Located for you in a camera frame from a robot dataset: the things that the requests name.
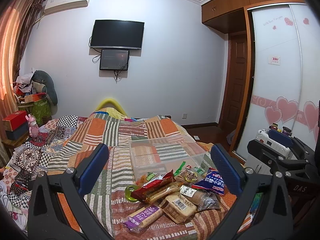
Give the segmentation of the wall mounted black television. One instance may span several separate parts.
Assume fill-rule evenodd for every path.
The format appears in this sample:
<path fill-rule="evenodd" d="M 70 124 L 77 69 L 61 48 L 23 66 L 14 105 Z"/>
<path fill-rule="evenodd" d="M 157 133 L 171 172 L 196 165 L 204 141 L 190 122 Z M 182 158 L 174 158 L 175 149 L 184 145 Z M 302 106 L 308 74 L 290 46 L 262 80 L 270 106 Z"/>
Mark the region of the wall mounted black television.
<path fill-rule="evenodd" d="M 141 50 L 144 24 L 137 21 L 95 20 L 90 47 Z"/>

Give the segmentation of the pink rabbit toy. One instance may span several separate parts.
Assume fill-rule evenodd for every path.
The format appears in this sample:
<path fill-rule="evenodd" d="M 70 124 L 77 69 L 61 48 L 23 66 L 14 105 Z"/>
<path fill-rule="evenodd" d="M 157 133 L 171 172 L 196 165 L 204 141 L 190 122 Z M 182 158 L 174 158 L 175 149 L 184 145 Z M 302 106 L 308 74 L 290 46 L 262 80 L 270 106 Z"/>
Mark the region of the pink rabbit toy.
<path fill-rule="evenodd" d="M 28 114 L 25 116 L 28 126 L 29 126 L 29 135 L 32 139 L 35 139 L 39 135 L 39 127 L 36 122 L 35 116 Z"/>

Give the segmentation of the blue white snack bag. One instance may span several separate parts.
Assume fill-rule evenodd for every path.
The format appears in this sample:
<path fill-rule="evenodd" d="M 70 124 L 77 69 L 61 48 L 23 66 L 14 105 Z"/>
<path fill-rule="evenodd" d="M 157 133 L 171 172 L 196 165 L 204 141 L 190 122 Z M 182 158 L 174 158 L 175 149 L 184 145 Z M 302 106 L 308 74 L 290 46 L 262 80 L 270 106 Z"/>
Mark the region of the blue white snack bag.
<path fill-rule="evenodd" d="M 225 194 L 225 184 L 223 178 L 215 168 L 208 168 L 204 179 L 191 186 L 192 189 L 210 191 L 223 196 Z"/>

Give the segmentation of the green jelly cup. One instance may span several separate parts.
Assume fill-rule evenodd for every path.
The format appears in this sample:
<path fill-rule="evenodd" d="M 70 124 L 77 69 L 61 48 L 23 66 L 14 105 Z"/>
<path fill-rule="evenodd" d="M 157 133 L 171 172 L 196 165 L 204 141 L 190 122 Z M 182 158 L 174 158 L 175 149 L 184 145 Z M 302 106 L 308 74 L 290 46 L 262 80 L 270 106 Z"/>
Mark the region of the green jelly cup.
<path fill-rule="evenodd" d="M 136 184 L 133 185 L 129 185 L 125 188 L 125 198 L 129 201 L 129 202 L 138 202 L 138 200 L 134 197 L 132 197 L 132 192 L 136 191 L 140 189 L 140 187 Z"/>

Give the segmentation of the red snack packet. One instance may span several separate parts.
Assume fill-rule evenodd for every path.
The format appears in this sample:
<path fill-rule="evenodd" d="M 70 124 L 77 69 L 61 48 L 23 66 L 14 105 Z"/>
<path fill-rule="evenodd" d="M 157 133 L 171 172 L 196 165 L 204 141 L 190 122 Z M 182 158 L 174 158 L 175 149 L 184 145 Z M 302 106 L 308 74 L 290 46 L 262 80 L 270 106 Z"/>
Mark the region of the red snack packet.
<path fill-rule="evenodd" d="M 171 170 L 165 173 L 162 179 L 154 179 L 148 183 L 145 183 L 143 186 L 140 187 L 140 189 L 133 191 L 132 197 L 136 198 L 140 202 L 144 202 L 144 200 L 149 194 L 159 190 L 160 188 L 170 183 L 173 183 L 174 181 L 174 172 L 173 170 Z"/>

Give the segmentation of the long tan biscuit pack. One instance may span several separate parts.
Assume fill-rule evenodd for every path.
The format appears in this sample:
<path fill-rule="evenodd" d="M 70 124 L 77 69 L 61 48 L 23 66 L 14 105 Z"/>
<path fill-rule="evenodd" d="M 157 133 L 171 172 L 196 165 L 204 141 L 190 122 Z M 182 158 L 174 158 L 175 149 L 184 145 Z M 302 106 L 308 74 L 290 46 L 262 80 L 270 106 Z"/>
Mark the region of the long tan biscuit pack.
<path fill-rule="evenodd" d="M 144 200 L 144 202 L 146 204 L 155 203 L 158 200 L 163 199 L 164 197 L 166 197 L 166 196 L 168 196 L 168 195 L 170 195 L 172 193 L 178 192 L 182 185 L 183 185 L 183 183 L 177 182 L 177 181 L 173 182 L 173 183 L 170 183 L 170 184 L 160 188 L 159 190 L 149 194 L 146 197 L 146 199 Z"/>

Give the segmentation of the brown wooden door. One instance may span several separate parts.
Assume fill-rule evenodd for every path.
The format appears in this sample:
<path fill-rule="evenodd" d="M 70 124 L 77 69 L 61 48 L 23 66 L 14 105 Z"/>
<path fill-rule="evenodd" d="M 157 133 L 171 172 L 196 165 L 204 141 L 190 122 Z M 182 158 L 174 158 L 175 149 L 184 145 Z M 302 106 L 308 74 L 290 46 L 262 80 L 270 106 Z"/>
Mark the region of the brown wooden door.
<path fill-rule="evenodd" d="M 228 41 L 228 64 L 219 120 L 220 128 L 231 133 L 237 127 L 244 98 L 247 70 L 247 34 L 231 34 Z"/>

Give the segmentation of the orange brown curtain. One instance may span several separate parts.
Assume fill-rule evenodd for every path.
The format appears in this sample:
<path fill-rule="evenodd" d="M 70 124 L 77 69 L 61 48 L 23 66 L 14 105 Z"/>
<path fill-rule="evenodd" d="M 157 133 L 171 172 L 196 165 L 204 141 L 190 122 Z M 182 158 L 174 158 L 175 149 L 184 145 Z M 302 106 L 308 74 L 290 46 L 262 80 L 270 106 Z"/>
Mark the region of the orange brown curtain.
<path fill-rule="evenodd" d="M 1 119 L 18 110 L 13 83 L 44 0 L 12 0 L 1 14 Z"/>

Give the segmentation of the orange bun green label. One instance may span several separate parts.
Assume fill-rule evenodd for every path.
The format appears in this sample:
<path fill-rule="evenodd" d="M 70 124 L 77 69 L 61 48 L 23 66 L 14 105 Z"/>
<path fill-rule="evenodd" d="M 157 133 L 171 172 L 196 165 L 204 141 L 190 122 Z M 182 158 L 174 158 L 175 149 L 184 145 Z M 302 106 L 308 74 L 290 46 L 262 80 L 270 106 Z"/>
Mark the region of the orange bun green label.
<path fill-rule="evenodd" d="M 150 182 L 150 181 L 152 181 L 152 180 L 154 180 L 154 179 L 158 179 L 158 178 L 162 179 L 164 175 L 165 175 L 164 173 L 148 172 L 148 173 L 142 175 L 142 176 L 136 181 L 136 185 L 142 186 L 142 185 L 144 185 L 145 183 L 148 183 L 148 182 Z"/>

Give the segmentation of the white air conditioner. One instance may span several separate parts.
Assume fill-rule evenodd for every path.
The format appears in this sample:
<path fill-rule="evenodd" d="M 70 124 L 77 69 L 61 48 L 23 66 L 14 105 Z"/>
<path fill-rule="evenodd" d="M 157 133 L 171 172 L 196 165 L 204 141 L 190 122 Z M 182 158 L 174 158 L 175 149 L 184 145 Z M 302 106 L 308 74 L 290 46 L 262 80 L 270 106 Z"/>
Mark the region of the white air conditioner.
<path fill-rule="evenodd" d="M 44 14 L 50 15 L 69 9 L 87 7 L 90 0 L 47 0 L 44 7 Z"/>

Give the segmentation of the small black wall monitor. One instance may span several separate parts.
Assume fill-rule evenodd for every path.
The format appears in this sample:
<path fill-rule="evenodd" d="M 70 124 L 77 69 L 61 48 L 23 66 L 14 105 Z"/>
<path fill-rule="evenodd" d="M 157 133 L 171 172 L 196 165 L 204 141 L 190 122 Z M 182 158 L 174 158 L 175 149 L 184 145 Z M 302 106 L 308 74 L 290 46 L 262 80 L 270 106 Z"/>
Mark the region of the small black wall monitor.
<path fill-rule="evenodd" d="M 127 71 L 130 51 L 124 49 L 103 49 L 100 56 L 100 70 Z"/>

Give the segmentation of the cat ear crisps bag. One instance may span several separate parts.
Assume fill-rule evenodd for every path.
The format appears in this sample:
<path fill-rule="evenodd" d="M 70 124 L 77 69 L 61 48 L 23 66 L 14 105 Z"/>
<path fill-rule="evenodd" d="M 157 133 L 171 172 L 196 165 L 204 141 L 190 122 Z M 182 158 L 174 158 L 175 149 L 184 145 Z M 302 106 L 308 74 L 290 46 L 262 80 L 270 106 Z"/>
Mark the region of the cat ear crisps bag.
<path fill-rule="evenodd" d="M 180 167 L 174 172 L 174 178 L 179 183 L 191 186 L 204 178 L 203 169 L 192 167 L 183 161 Z"/>

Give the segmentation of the clear plastic storage bin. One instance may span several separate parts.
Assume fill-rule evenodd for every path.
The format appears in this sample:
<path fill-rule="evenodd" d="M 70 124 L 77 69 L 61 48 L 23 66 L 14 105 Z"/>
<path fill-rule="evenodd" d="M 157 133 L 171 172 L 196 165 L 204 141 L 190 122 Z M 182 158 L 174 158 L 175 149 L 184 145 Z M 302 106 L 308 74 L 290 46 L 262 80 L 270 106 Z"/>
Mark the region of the clear plastic storage bin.
<path fill-rule="evenodd" d="M 148 173 L 167 173 L 186 166 L 200 166 L 206 154 L 192 137 L 172 137 L 129 141 L 131 164 L 135 180 Z"/>

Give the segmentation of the yellow pillow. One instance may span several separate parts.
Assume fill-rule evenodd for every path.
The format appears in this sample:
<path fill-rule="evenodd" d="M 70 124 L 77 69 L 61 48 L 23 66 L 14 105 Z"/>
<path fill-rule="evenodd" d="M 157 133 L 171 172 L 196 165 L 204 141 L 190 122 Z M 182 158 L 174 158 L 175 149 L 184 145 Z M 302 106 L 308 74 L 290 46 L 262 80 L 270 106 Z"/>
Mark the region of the yellow pillow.
<path fill-rule="evenodd" d="M 119 113 L 121 113 L 122 115 L 127 115 L 127 113 L 124 111 L 123 107 L 121 107 L 121 105 L 119 104 L 118 101 L 116 101 L 113 98 L 106 98 L 104 100 L 102 100 L 98 106 L 96 107 L 96 111 L 101 110 L 104 107 L 113 107 L 114 109 L 116 109 Z"/>

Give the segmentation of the round cracker sleeve white label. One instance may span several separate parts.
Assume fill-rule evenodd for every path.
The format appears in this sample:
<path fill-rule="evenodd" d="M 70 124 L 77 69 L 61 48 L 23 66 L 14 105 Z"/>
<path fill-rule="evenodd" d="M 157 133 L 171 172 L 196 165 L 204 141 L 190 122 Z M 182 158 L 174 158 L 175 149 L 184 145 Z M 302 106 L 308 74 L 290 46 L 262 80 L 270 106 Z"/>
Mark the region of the round cracker sleeve white label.
<path fill-rule="evenodd" d="M 196 212 L 220 209 L 219 200 L 213 193 L 192 189 L 191 187 L 182 185 L 180 187 L 180 194 L 197 206 Z"/>

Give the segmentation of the toasted bread slice pack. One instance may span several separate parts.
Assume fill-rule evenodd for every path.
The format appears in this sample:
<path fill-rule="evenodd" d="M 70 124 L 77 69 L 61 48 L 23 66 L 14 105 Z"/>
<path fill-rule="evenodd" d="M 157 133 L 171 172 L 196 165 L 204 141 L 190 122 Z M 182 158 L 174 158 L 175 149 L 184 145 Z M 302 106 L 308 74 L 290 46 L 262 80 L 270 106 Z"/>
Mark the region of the toasted bread slice pack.
<path fill-rule="evenodd" d="M 159 204 L 162 211 L 175 223 L 185 222 L 196 212 L 196 205 L 189 201 L 179 192 L 175 192 L 165 197 Z"/>

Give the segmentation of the patchwork striped bed quilt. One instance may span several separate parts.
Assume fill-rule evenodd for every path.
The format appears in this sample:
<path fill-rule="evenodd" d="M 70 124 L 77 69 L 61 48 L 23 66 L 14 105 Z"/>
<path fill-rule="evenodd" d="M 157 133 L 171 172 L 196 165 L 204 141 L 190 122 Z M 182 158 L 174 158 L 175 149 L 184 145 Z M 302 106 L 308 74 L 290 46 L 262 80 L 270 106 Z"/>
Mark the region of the patchwork striped bed quilt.
<path fill-rule="evenodd" d="M 168 116 L 110 107 L 39 127 L 1 169 L 1 239 L 208 239 L 236 203 L 210 158 Z"/>

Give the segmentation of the purple biscuit pack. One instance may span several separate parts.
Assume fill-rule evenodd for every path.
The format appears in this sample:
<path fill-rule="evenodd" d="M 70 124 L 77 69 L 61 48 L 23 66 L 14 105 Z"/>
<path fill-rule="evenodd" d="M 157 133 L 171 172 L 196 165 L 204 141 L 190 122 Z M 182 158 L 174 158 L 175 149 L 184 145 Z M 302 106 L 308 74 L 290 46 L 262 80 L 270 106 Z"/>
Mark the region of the purple biscuit pack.
<path fill-rule="evenodd" d="M 163 215 L 157 204 L 146 205 L 123 219 L 123 224 L 130 231 L 139 233 Z"/>

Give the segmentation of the red shoe box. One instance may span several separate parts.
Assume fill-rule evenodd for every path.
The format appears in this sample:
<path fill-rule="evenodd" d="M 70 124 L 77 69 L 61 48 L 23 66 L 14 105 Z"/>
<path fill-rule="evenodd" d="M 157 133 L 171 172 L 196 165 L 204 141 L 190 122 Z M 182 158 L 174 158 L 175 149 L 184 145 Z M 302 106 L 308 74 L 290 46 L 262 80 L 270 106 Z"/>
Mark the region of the red shoe box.
<path fill-rule="evenodd" d="M 6 131 L 14 131 L 27 122 L 25 116 L 26 111 L 16 111 L 9 116 L 6 116 L 3 121 L 3 126 Z"/>

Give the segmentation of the green patterned storage box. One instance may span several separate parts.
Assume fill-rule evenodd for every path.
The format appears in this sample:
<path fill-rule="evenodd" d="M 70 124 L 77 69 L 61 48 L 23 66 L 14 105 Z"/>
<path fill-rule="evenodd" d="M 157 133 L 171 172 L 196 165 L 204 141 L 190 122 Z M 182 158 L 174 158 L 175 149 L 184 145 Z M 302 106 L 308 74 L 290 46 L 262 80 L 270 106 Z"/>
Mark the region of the green patterned storage box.
<path fill-rule="evenodd" d="M 34 102 L 30 108 L 30 113 L 35 116 L 39 127 L 46 124 L 49 120 L 52 120 L 52 111 L 47 98 Z"/>

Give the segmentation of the wooden wardrobe with sliding doors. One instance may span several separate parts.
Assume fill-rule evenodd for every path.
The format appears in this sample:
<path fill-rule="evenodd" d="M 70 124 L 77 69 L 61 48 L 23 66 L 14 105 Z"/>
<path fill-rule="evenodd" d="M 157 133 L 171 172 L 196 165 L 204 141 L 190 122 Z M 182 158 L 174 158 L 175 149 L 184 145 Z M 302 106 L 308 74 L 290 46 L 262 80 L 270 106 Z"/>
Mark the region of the wooden wardrobe with sliding doors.
<path fill-rule="evenodd" d="M 202 23 L 247 34 L 244 98 L 230 153 L 270 126 L 314 148 L 319 135 L 319 20 L 304 0 L 202 0 Z"/>

